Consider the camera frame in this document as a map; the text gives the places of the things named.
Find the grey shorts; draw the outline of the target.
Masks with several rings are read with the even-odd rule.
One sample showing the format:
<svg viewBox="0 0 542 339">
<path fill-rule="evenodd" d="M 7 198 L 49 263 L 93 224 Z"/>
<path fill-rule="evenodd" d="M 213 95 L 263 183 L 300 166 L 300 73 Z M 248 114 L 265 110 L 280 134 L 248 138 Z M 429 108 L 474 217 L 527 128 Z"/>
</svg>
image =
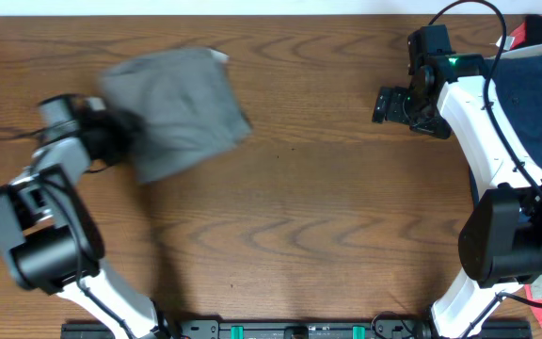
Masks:
<svg viewBox="0 0 542 339">
<path fill-rule="evenodd" d="M 188 170 L 251 134 L 228 61 L 215 49 L 191 47 L 137 56 L 101 73 L 107 103 L 137 123 L 130 158 L 139 183 Z"/>
</svg>

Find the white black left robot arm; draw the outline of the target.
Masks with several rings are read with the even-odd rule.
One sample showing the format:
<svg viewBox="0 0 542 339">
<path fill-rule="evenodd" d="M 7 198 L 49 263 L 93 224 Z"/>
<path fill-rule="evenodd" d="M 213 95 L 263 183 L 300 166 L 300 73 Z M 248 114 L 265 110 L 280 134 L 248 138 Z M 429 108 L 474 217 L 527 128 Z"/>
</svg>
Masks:
<svg viewBox="0 0 542 339">
<path fill-rule="evenodd" d="M 31 163 L 0 186 L 0 253 L 25 290 L 69 300 L 114 338 L 170 338 L 151 298 L 105 260 L 104 241 L 75 185 L 93 162 L 126 152 L 131 126 L 107 110 L 42 109 L 46 122 Z"/>
</svg>

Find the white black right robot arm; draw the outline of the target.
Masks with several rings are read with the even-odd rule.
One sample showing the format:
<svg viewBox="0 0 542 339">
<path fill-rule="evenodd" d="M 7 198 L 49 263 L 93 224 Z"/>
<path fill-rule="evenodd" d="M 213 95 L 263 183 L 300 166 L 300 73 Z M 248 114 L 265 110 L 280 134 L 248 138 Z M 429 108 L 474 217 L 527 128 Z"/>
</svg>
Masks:
<svg viewBox="0 0 542 339">
<path fill-rule="evenodd" d="M 542 275 L 542 169 L 503 112 L 496 68 L 479 55 L 430 56 L 408 87 L 383 87 L 373 121 L 432 137 L 456 137 L 478 202 L 458 237 L 461 268 L 430 307 L 421 338 L 482 333 L 505 299 Z"/>
</svg>

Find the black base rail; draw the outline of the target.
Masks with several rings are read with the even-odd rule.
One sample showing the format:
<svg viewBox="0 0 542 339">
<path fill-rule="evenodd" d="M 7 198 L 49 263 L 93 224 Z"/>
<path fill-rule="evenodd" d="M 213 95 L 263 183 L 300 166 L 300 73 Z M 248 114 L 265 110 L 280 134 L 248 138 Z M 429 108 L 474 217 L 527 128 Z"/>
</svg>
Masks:
<svg viewBox="0 0 542 339">
<path fill-rule="evenodd" d="M 428 321 L 380 317 L 373 322 L 280 323 L 185 321 L 179 338 L 185 339 L 372 339 L 446 338 L 433 333 Z M 71 323 L 61 326 L 62 339 L 108 339 L 112 332 L 102 324 Z M 478 334 L 467 338 L 532 339 L 527 321 L 488 320 Z"/>
</svg>

